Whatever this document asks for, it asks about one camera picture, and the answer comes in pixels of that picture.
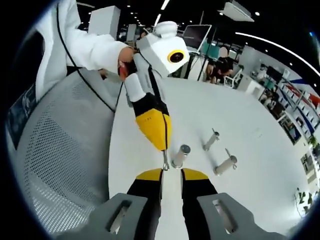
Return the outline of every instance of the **computer monitor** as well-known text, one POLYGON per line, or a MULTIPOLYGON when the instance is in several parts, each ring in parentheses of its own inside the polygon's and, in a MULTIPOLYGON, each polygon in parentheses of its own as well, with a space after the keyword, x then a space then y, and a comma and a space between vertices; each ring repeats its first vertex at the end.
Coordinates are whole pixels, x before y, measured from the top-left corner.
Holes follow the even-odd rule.
POLYGON ((199 52, 204 43, 212 25, 188 25, 182 35, 182 38, 188 50, 199 52))
POLYGON ((268 66, 266 74, 270 76, 273 80, 275 80, 277 83, 281 81, 283 75, 282 73, 275 70, 272 66, 268 66))

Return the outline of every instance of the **metal peg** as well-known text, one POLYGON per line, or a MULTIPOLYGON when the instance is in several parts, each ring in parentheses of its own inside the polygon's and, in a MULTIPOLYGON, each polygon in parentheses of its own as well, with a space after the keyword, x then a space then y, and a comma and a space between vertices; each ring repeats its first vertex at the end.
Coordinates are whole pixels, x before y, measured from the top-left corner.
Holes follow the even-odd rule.
POLYGON ((203 150, 205 151, 209 151, 211 145, 214 144, 216 140, 219 140, 220 134, 217 131, 215 131, 213 128, 212 128, 212 131, 213 131, 213 134, 210 137, 209 141, 205 145, 203 145, 203 150))
POLYGON ((238 162, 237 158, 234 155, 231 155, 228 149, 225 149, 225 151, 229 156, 228 159, 214 169, 214 173, 218 176, 223 174, 230 167, 233 167, 234 170, 237 169, 237 165, 236 165, 236 163, 238 162))
POLYGON ((179 151, 175 154, 174 158, 171 161, 172 167, 175 169, 182 168, 182 165, 184 164, 184 160, 186 160, 186 157, 191 152, 191 148, 188 145, 181 145, 179 148, 179 151))

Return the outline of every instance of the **perforated metal panel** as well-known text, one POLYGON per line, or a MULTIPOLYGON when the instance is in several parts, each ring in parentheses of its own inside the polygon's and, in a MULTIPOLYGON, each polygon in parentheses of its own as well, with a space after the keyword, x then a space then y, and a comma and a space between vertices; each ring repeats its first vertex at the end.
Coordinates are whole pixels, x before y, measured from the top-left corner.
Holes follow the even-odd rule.
MULTIPOLYGON (((81 71, 90 82, 102 83, 97 72, 81 71)), ((81 227, 109 198, 113 118, 76 72, 44 96, 30 116, 13 168, 26 202, 50 234, 81 227)))

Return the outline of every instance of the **white tabletop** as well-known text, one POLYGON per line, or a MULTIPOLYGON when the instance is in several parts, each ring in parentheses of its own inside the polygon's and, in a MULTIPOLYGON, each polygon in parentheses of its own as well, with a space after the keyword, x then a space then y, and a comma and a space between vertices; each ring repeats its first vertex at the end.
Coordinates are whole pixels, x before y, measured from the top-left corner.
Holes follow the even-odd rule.
MULTIPOLYGON (((208 175, 218 193, 227 193, 268 232, 284 234, 298 220, 294 193, 308 189, 305 171, 285 131, 254 98, 214 84, 178 78, 163 79, 172 121, 169 161, 182 144, 191 147, 185 168, 208 175), (220 140, 208 152, 202 145, 212 128, 220 140), (237 157, 237 169, 215 176, 214 166, 237 157)), ((140 173, 162 168, 163 155, 140 132, 125 89, 115 113, 109 153, 109 193, 126 193, 140 173)), ((180 171, 164 172, 161 217, 156 239, 188 239, 182 216, 180 171)))

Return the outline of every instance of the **white camera housing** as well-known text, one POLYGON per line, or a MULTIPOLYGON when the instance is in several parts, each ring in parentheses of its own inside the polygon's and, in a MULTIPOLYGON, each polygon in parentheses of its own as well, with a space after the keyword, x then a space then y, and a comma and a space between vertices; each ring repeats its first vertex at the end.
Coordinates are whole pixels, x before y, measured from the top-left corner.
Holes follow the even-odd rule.
POLYGON ((175 72, 189 61, 185 41, 177 36, 178 26, 173 21, 159 23, 153 33, 136 42, 140 54, 162 78, 175 72))

